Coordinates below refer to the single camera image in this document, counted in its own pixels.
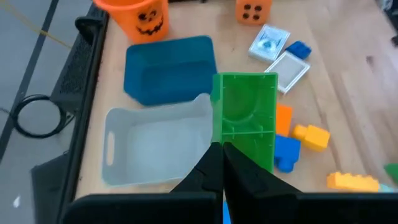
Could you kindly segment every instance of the blue block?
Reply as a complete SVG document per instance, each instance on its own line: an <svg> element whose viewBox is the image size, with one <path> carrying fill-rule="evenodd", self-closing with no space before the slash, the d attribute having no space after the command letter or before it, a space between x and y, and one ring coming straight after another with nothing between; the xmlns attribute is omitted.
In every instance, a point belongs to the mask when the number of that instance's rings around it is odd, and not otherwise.
<svg viewBox="0 0 398 224"><path fill-rule="evenodd" d="M276 135L274 162L281 172L292 172L299 160L301 142L296 139Z"/></svg>
<svg viewBox="0 0 398 224"><path fill-rule="evenodd" d="M286 50L302 60L305 60L310 56L312 51L309 46L305 45L301 41L294 42L292 45L288 46Z"/></svg>

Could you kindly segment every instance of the blue plastic bin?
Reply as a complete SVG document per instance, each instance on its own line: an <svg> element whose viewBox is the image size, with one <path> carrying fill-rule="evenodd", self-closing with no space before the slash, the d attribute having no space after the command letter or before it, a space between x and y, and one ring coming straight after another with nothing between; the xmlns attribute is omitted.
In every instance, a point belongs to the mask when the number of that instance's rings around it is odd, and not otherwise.
<svg viewBox="0 0 398 224"><path fill-rule="evenodd" d="M127 49L124 91L147 106L190 101L211 93L216 73L208 36L137 44Z"/></svg>

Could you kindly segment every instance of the yellow lego brick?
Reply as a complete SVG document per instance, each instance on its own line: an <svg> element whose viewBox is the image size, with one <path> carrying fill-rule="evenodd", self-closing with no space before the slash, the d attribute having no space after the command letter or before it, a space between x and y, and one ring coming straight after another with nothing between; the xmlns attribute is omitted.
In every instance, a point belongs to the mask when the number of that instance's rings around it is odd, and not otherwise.
<svg viewBox="0 0 398 224"><path fill-rule="evenodd" d="M378 192L379 181L371 176L342 174L335 172L326 178L327 186L331 189L349 190L353 192Z"/></svg>
<svg viewBox="0 0 398 224"><path fill-rule="evenodd" d="M298 124L294 127L292 136L302 141L305 147L320 152L328 147L330 133L314 125L308 125L306 128Z"/></svg>
<svg viewBox="0 0 398 224"><path fill-rule="evenodd" d="M306 134L307 134L307 128L298 124L293 129L292 137L302 141Z"/></svg>
<svg viewBox="0 0 398 224"><path fill-rule="evenodd" d="M328 147L330 133L324 129L308 125L307 134L304 137L304 146L315 151L322 151Z"/></svg>

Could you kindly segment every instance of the green lego block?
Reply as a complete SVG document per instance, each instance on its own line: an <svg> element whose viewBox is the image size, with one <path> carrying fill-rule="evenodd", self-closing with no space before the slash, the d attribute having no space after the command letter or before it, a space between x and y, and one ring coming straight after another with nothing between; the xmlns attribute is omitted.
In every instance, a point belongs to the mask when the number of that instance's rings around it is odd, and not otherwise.
<svg viewBox="0 0 398 224"><path fill-rule="evenodd" d="M398 164L387 164L384 166L384 170L398 184Z"/></svg>
<svg viewBox="0 0 398 224"><path fill-rule="evenodd" d="M219 73L213 76L213 142L231 142L273 172L278 74Z"/></svg>

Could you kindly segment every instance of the bin handle cutout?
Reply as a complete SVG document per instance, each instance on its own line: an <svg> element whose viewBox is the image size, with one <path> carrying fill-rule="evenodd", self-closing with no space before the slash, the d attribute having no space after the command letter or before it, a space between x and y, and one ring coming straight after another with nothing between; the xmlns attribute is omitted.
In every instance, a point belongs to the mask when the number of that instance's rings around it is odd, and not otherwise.
<svg viewBox="0 0 398 224"><path fill-rule="evenodd" d="M106 165L111 166L113 164L114 159L114 133L110 131L107 135L107 143L106 143Z"/></svg>

